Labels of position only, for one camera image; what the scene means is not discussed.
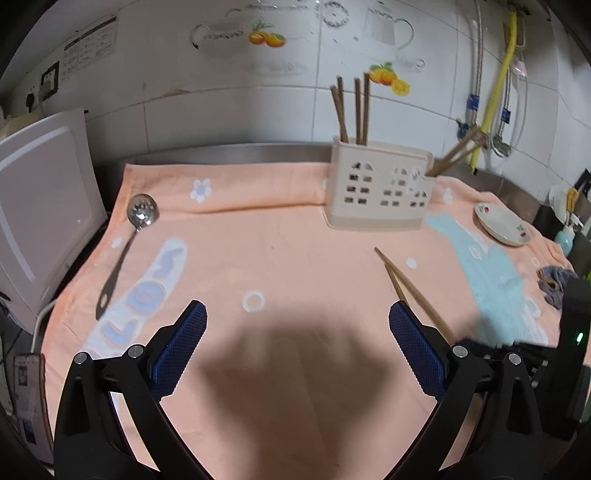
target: chopsticks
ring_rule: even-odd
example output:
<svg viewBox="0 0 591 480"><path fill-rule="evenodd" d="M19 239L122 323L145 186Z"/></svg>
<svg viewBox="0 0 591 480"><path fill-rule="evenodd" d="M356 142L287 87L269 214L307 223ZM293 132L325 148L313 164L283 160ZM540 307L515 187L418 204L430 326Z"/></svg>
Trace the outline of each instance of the chopsticks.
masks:
<svg viewBox="0 0 591 480"><path fill-rule="evenodd" d="M349 143L347 127L345 124L345 90L343 86L343 77L336 78L337 85L331 85L330 91L335 103L337 119L339 120L340 140ZM368 144L369 132L369 99L370 83L369 73L363 74L363 110L361 105L361 80L355 79L355 143L357 145Z"/></svg>
<svg viewBox="0 0 591 480"><path fill-rule="evenodd" d="M336 116L339 119L340 127L340 140L344 143L349 143L349 136L347 135L347 127L345 126L345 109L343 103L340 100L339 91L336 86L331 85L330 91L333 94L333 100L335 102Z"/></svg>
<svg viewBox="0 0 591 480"><path fill-rule="evenodd" d="M471 140L474 140L476 144L470 150L462 152L460 158L455 158L455 156L462 150ZM445 172L448 168L451 168L456 162L460 161L461 159L470 155L474 150L481 148L486 145L486 135L482 133L480 127L474 125L464 138L462 138L455 147L453 147L445 157L443 157L436 165L434 165L431 170L429 170L425 176L426 177L437 177Z"/></svg>
<svg viewBox="0 0 591 480"><path fill-rule="evenodd" d="M355 143L363 145L361 138L361 80L355 79Z"/></svg>
<svg viewBox="0 0 591 480"><path fill-rule="evenodd" d="M362 145L368 145L369 131L369 73L363 74L363 141Z"/></svg>
<svg viewBox="0 0 591 480"><path fill-rule="evenodd" d="M431 303L429 303L429 301L418 290L418 288L413 285L413 283L404 275L404 273L402 273L402 271L396 265L394 265L390 261L390 259L388 257L386 257L386 255L384 255L380 251L380 249L378 247L375 247L374 250L378 254L378 256L382 259L382 261L384 262L384 265L386 267L386 270L388 271L388 275L390 277L390 280L392 281L392 285L394 285L394 290L396 290L396 294L398 295L398 298L400 300L403 300L406 303L408 303L406 301L404 293L402 292L402 288L400 287L400 284L398 283L398 281L396 279L396 276L398 276L400 278L400 280L402 281L404 286L413 295L414 299L417 301L419 306L423 310L425 310L427 315L429 315L429 318L433 322L433 325L435 325L437 330L439 330L439 333L441 333L442 337L445 338L446 342L449 343L450 345L453 345L455 343L454 334L451 331L451 329L448 327L447 323L443 320L441 315L439 315L437 310L435 310L433 305L431 305Z"/></svg>

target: blue clamp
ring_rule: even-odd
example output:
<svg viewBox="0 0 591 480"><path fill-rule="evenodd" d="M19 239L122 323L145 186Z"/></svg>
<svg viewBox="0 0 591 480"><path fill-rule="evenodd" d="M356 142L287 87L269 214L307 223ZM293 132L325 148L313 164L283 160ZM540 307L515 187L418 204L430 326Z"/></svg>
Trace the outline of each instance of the blue clamp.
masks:
<svg viewBox="0 0 591 480"><path fill-rule="evenodd" d="M511 112L506 108L503 108L503 112L501 113L501 121L507 125L509 125L509 122L511 121Z"/></svg>
<svg viewBox="0 0 591 480"><path fill-rule="evenodd" d="M480 97L478 95L474 95L473 93L470 94L468 97L468 102L466 107L468 110L475 110L478 111L478 107L480 106Z"/></svg>

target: flower pattern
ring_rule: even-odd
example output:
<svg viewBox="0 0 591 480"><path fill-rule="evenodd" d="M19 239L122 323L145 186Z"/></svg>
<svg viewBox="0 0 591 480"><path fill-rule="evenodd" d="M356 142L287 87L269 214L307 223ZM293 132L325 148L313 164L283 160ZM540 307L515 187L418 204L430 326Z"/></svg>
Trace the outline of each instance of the flower pattern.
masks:
<svg viewBox="0 0 591 480"><path fill-rule="evenodd" d="M205 202L205 199L212 194L212 181L211 179L195 180L193 182L193 190L189 195L191 200L195 200L197 203Z"/></svg>

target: gray rag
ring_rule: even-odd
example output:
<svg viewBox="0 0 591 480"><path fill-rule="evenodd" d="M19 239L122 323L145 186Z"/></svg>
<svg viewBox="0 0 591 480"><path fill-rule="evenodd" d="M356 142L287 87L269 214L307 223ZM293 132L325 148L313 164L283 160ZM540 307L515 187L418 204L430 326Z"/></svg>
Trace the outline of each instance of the gray rag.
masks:
<svg viewBox="0 0 591 480"><path fill-rule="evenodd" d="M579 276L572 270L566 270L556 265L548 265L538 270L538 286L540 290L545 293L544 298L546 302L558 310L562 310L562 297L564 294L564 286L569 278L578 278ZM555 284L552 285L546 281L551 280Z"/></svg>

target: bottle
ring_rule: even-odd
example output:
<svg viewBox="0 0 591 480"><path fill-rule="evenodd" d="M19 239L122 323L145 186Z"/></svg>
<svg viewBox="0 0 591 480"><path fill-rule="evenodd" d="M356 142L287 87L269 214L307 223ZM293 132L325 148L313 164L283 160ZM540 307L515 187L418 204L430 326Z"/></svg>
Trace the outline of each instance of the bottle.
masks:
<svg viewBox="0 0 591 480"><path fill-rule="evenodd" d="M573 224L579 225L581 222L578 217L571 215L571 222L567 221L564 228L556 234L554 241L560 245L565 257L569 256L573 249L574 229Z"/></svg>

